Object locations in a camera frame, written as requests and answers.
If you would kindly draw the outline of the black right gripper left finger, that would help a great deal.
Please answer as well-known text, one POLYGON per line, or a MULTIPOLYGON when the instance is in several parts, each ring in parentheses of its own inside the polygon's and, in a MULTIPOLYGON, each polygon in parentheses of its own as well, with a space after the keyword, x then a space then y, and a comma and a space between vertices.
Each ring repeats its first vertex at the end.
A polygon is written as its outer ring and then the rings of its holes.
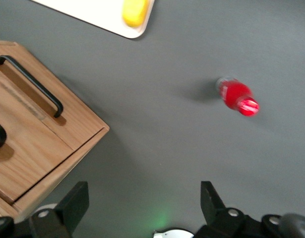
POLYGON ((30 218, 34 238, 71 238, 89 207, 88 182, 79 181, 50 208, 40 208, 30 218))

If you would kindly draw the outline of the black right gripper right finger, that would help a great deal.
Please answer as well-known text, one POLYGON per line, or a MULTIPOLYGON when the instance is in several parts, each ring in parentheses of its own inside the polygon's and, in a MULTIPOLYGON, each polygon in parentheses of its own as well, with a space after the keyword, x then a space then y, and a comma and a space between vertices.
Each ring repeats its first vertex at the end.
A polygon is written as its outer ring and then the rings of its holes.
POLYGON ((197 238, 235 238, 244 228, 244 213, 227 208, 209 181, 201 182, 200 206, 206 225, 195 233, 197 238))

